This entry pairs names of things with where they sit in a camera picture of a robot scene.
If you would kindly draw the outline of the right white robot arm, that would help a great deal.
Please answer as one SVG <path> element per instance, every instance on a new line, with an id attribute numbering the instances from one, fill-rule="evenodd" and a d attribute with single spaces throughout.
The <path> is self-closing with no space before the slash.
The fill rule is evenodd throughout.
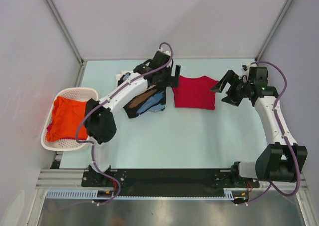
<path id="1" fill-rule="evenodd" d="M 211 90 L 221 93 L 227 84 L 230 86 L 222 101 L 239 106 L 247 98 L 260 117 L 267 143 L 256 161 L 235 163 L 237 170 L 231 172 L 230 182 L 236 187 L 243 186 L 248 178 L 298 184 L 308 152 L 285 123 L 280 107 L 283 94 L 268 85 L 268 69 L 252 63 L 243 66 L 242 75 L 228 70 Z"/>

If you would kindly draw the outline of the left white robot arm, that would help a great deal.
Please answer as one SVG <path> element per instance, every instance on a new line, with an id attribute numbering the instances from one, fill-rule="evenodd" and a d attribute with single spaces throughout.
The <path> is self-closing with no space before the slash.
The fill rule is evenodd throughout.
<path id="1" fill-rule="evenodd" d="M 134 97 L 140 95 L 152 86 L 176 87 L 179 82 L 180 66 L 173 68 L 172 49 L 163 50 L 162 46 L 152 59 L 136 66 L 133 72 L 115 90 L 107 96 L 86 103 L 85 117 L 81 123 L 88 134 L 87 143 L 91 143 L 91 167 L 94 169 L 93 181 L 100 186 L 110 180 L 110 162 L 107 159 L 109 142 L 116 134 L 114 114 L 128 104 Z"/>

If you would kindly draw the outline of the red t shirt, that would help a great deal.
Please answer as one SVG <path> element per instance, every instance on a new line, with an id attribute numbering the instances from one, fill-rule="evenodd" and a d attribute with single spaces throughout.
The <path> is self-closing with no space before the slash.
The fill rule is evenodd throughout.
<path id="1" fill-rule="evenodd" d="M 180 76 L 178 87 L 172 89 L 175 107 L 215 110 L 215 92 L 211 91 L 211 88 L 217 83 L 218 81 L 208 76 Z"/>

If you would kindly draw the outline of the black printed t shirt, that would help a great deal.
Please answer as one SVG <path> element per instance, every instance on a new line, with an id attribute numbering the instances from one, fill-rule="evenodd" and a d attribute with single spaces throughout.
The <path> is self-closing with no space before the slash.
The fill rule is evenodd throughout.
<path id="1" fill-rule="evenodd" d="M 143 113 L 160 112 L 166 108 L 166 88 L 151 86 L 141 94 L 134 97 L 124 107 L 128 118 L 136 118 Z"/>

